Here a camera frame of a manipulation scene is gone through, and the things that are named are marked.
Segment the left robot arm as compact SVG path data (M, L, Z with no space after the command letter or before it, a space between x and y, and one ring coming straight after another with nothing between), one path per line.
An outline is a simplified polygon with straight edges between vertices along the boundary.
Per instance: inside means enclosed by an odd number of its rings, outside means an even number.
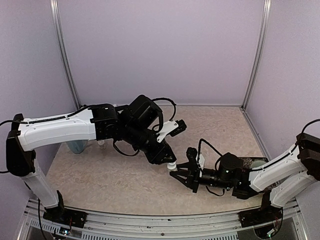
M36 161L39 147L72 141L124 141L136 154L143 152L155 165L176 162L166 142L167 135L178 133L178 123L165 121L154 99L139 95L122 106L93 104L73 112L43 118L25 118L17 114L5 142L7 170L20 177L57 221L70 218L61 195L52 189Z

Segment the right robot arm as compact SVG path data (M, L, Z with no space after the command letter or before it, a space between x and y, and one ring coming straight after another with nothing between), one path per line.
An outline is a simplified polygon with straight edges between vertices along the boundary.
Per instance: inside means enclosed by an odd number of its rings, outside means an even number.
M268 194L267 202L256 210L256 218L266 222L289 200L320 180L320 139L305 132L287 151L254 168L245 167L245 159L227 152L217 160L215 169L204 167L205 159L198 148L189 147L188 161L178 164L170 176L193 193L200 185L232 190L232 196L247 200L279 181Z

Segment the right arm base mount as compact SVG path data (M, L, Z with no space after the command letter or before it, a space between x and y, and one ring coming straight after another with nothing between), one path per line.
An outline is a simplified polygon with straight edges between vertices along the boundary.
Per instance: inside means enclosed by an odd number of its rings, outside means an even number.
M283 208L267 206L265 208L255 208L245 210L238 213L239 221L242 228L265 224L268 222L281 219L283 216Z

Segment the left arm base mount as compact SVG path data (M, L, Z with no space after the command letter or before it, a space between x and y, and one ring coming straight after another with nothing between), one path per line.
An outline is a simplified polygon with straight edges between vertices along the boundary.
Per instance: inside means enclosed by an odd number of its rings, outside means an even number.
M54 223L83 229L87 220L87 213L79 210L54 207L46 208L43 218Z

